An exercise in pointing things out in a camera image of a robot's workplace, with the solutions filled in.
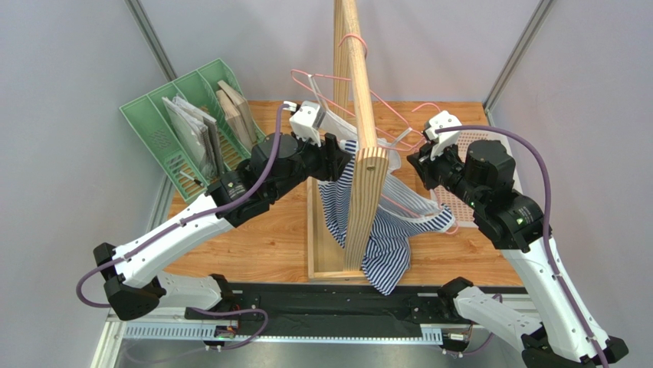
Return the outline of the white tank top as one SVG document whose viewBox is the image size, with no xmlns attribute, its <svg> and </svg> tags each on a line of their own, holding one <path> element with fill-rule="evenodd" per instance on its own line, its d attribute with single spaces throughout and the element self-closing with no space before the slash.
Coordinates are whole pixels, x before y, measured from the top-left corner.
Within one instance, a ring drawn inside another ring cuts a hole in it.
<svg viewBox="0 0 653 368">
<path fill-rule="evenodd" d="M 317 100 L 317 105 L 320 107 L 321 111 L 325 113 L 325 117 L 321 120 L 320 127 L 316 127 L 316 130 L 323 130 L 324 132 L 335 134 L 341 140 L 358 140 L 357 128 L 344 118 L 336 115 L 336 113 L 330 109 L 330 104 L 339 108 L 341 108 L 341 106 L 334 101 L 325 98 L 325 96 L 321 94 L 319 85 L 315 81 L 316 77 L 332 78 L 330 75 L 324 74 L 307 74 L 308 83 L 310 85 L 308 89 L 313 92 L 313 95 Z M 402 166 L 399 153 L 413 150 L 413 146 L 405 143 L 405 139 L 410 133 L 414 133 L 415 131 L 409 126 L 408 121 L 400 113 L 391 108 L 374 91 L 372 91 L 372 95 L 376 97 L 379 102 L 382 102 L 385 107 L 390 109 L 405 125 L 405 129 L 399 135 L 393 135 L 389 131 L 376 127 L 377 132 L 382 134 L 382 138 L 378 138 L 379 145 L 391 151 L 389 154 L 389 170 L 394 172 Z"/>
</svg>

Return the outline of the blue striped tank top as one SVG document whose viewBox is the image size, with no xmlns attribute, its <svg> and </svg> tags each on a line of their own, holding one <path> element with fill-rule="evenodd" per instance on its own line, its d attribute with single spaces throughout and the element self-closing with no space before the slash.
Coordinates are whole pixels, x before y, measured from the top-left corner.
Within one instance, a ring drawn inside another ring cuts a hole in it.
<svg viewBox="0 0 653 368">
<path fill-rule="evenodd" d="M 346 245 L 353 170 L 354 162 L 349 162 L 337 181 L 318 182 L 326 227 L 341 247 Z M 410 269 L 409 239 L 428 232 L 444 233 L 455 222 L 446 205 L 417 194 L 387 174 L 361 263 L 366 279 L 381 294 L 391 294 Z"/>
</svg>

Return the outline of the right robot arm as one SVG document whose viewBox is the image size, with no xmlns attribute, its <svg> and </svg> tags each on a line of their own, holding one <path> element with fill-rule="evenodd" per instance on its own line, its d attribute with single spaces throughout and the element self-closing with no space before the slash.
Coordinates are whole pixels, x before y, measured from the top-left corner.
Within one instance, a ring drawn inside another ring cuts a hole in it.
<svg viewBox="0 0 653 368">
<path fill-rule="evenodd" d="M 504 145 L 475 141 L 464 159 L 456 145 L 438 156 L 431 151 L 427 143 L 407 158 L 424 187 L 443 187 L 473 210 L 477 228 L 517 272 L 538 313 L 528 317 L 459 277 L 438 290 L 447 315 L 486 327 L 528 367 L 597 367 L 625 357 L 625 341 L 608 335 L 563 280 L 566 269 L 543 211 L 514 188 L 516 163 Z"/>
</svg>

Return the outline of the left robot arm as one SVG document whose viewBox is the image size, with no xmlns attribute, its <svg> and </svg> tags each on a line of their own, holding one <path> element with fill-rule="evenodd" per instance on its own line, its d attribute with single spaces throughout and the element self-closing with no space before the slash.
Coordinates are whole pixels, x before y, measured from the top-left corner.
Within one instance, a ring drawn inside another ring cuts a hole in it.
<svg viewBox="0 0 653 368">
<path fill-rule="evenodd" d="M 103 243 L 94 249 L 109 306 L 121 320 L 168 307 L 227 311 L 234 297 L 224 276 L 193 278 L 165 268 L 201 243 L 269 211 L 308 178 L 337 181 L 351 159 L 331 133 L 320 144 L 287 134 L 267 136 L 250 158 L 178 215 L 128 244 Z"/>
</svg>

